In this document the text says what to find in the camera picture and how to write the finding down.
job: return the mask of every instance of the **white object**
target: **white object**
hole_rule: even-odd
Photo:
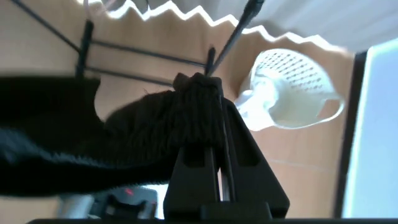
[[[398,39],[366,57],[343,218],[398,218]]]
[[[337,100],[340,106],[334,115],[321,119],[318,115],[326,100]],[[252,131],[269,126],[297,129],[337,117],[344,99],[312,59],[292,50],[272,49],[257,56],[235,105]]]

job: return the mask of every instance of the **black metal frame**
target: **black metal frame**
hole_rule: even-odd
[[[188,59],[184,59],[184,58],[178,58],[178,57],[173,57],[173,56],[169,56],[169,55],[159,54],[159,53],[151,52],[151,51],[144,50],[144,49],[122,46],[122,45],[118,45],[118,44],[113,44],[113,43],[93,39],[94,24],[93,24],[93,22],[91,22],[89,20],[86,21],[83,37],[81,39],[81,44],[80,44],[80,47],[78,47],[71,40],[66,38],[61,32],[59,32],[56,28],[54,28],[51,24],[49,24],[45,19],[40,17],[33,10],[31,10],[28,6],[26,6],[23,2],[21,2],[20,0],[11,0],[11,1],[14,4],[16,4],[18,7],[20,7],[23,11],[25,11],[28,15],[30,15],[30,17],[32,17],[37,22],[39,22],[44,27],[46,27],[50,32],[52,32],[54,35],[56,35],[59,39],[64,41],[73,50],[78,52],[79,57],[78,57],[78,61],[77,61],[76,69],[75,69],[76,78],[82,79],[82,78],[84,78],[85,71],[92,71],[92,72],[100,72],[105,75],[131,78],[134,80],[140,80],[140,81],[154,83],[154,84],[158,84],[158,85],[164,85],[164,86],[172,86],[172,83],[167,82],[167,81],[162,81],[162,80],[154,80],[149,77],[146,78],[146,77],[141,77],[141,76],[137,76],[137,75],[133,75],[133,74],[125,74],[125,73],[120,73],[120,72],[114,72],[111,70],[105,70],[102,68],[87,66],[86,61],[87,61],[87,55],[88,55],[90,46],[91,45],[99,45],[99,46],[107,47],[107,48],[111,48],[111,49],[123,50],[123,51],[133,52],[133,53],[137,53],[137,54],[144,54],[144,55],[148,55],[148,56],[152,56],[152,57],[162,58],[165,60],[171,60],[174,62],[186,63],[189,65],[194,65],[197,67],[204,68],[205,69],[204,74],[206,76],[211,76],[213,74],[213,72],[217,69],[217,67],[220,65],[222,60],[225,58],[226,54],[229,52],[229,50],[231,49],[233,44],[236,42],[238,37],[241,35],[242,30],[250,23],[251,19],[258,14],[258,12],[261,9],[262,3],[264,3],[264,0],[249,0],[249,2],[247,3],[247,5],[244,9],[244,14],[242,15],[242,18],[241,18],[238,26],[235,28],[231,37],[227,41],[226,45],[224,46],[223,50],[221,51],[216,62],[214,63],[216,50],[214,47],[211,47],[208,51],[208,57],[207,57],[206,63],[201,63],[201,62],[195,62],[193,60],[188,60]]]

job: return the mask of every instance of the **black cloth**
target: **black cloth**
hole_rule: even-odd
[[[179,74],[175,91],[146,95],[106,122],[95,113],[99,84],[0,78],[1,195],[82,194],[164,183],[181,147],[224,143],[219,78]]]

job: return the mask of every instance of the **black border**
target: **black border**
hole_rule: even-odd
[[[341,218],[343,213],[344,194],[347,181],[349,160],[351,157],[351,146],[353,144],[356,115],[358,112],[359,98],[361,96],[364,69],[368,51],[358,53],[354,58],[353,76],[351,77],[351,89],[349,91],[348,111],[346,126],[343,135],[340,166],[338,171],[337,190],[335,197],[334,218]]]

